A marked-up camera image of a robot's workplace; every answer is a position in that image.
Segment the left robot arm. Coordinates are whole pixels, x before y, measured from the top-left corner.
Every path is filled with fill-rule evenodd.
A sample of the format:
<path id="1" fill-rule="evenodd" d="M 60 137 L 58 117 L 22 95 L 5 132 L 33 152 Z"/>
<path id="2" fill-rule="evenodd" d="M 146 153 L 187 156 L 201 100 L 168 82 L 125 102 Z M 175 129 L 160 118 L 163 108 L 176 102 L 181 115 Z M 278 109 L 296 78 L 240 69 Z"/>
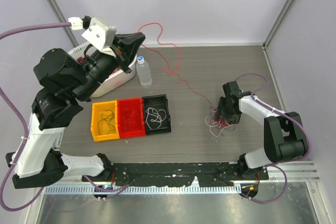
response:
<path id="1" fill-rule="evenodd" d="M 118 34 L 111 43 L 113 56 L 95 51 L 83 63 L 78 63 L 61 48 L 47 51 L 34 67 L 42 86 L 32 103 L 26 145 L 16 162 L 12 181 L 16 189 L 46 187 L 62 178 L 88 176 L 95 182 L 105 182 L 112 176 L 113 166 L 106 155 L 69 156 L 57 150 L 64 130 L 82 111 L 81 102 L 121 68 L 129 73 L 145 35 L 141 32 Z"/>

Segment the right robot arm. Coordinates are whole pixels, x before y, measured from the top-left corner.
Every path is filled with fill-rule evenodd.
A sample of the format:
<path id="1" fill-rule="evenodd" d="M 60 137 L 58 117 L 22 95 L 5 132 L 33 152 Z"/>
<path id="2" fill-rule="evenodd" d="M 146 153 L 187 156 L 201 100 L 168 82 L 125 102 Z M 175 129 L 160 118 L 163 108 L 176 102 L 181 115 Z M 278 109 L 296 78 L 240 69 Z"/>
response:
<path id="1" fill-rule="evenodd" d="M 250 179 L 261 168 L 300 159 L 307 155 L 309 143 L 301 117 L 296 112 L 272 108 L 250 91 L 242 91 L 236 81 L 223 85 L 215 119 L 228 125 L 238 124 L 247 115 L 263 127 L 263 147 L 242 154 L 237 162 L 237 174 Z"/>

